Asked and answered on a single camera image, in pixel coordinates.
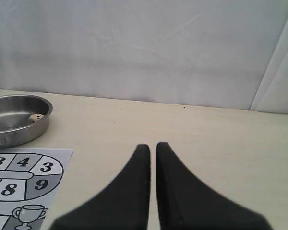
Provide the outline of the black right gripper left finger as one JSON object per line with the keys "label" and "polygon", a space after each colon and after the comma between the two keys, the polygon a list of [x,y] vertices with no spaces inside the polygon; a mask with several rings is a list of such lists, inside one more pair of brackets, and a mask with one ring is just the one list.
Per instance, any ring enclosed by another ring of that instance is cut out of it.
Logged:
{"label": "black right gripper left finger", "polygon": [[120,173],[96,196],[55,219],[52,230],[145,230],[151,191],[151,155],[136,146]]}

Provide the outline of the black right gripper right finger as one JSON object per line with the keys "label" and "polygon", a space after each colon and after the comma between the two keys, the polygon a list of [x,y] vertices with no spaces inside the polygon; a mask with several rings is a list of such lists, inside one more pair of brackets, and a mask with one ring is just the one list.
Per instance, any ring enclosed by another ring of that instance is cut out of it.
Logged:
{"label": "black right gripper right finger", "polygon": [[198,179],[171,146],[156,146],[156,196],[162,230],[270,230],[266,218]]}

